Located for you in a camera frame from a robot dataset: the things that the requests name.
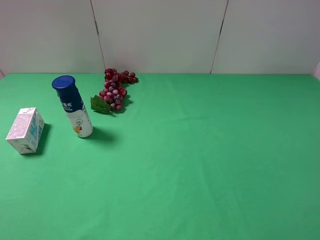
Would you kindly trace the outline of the white blue milk carton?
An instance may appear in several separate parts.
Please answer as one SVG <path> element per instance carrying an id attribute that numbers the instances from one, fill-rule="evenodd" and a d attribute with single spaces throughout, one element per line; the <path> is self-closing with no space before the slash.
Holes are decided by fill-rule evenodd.
<path id="1" fill-rule="evenodd" d="M 6 141 L 21 155 L 35 153 L 45 127 L 36 107 L 21 108 L 7 134 Z"/>

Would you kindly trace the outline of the green tablecloth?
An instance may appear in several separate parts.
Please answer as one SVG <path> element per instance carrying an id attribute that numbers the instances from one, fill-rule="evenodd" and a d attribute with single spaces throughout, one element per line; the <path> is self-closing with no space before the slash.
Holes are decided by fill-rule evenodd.
<path id="1" fill-rule="evenodd" d="M 315 77 L 139 74 L 88 138 L 55 77 L 0 81 L 1 239 L 319 239 Z M 22 108 L 45 122 L 35 153 L 6 141 Z"/>

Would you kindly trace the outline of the red grape bunch with leaf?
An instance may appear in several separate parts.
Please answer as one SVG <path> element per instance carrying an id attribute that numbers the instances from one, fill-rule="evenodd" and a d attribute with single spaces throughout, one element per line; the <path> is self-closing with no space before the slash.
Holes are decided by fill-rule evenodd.
<path id="1" fill-rule="evenodd" d="M 104 70 L 103 90 L 90 98 L 90 108 L 99 114 L 120 113 L 129 99 L 127 86 L 139 82 L 135 72 L 119 72 L 116 68 Z"/>

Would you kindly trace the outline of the blue white yogurt bottle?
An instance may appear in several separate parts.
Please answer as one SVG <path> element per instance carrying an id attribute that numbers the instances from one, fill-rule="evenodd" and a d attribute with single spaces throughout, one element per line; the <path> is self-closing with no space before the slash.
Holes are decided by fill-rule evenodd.
<path id="1" fill-rule="evenodd" d="M 93 125 L 76 86 L 73 76 L 62 75 L 52 81 L 61 105 L 79 138 L 89 137 L 93 133 Z"/>

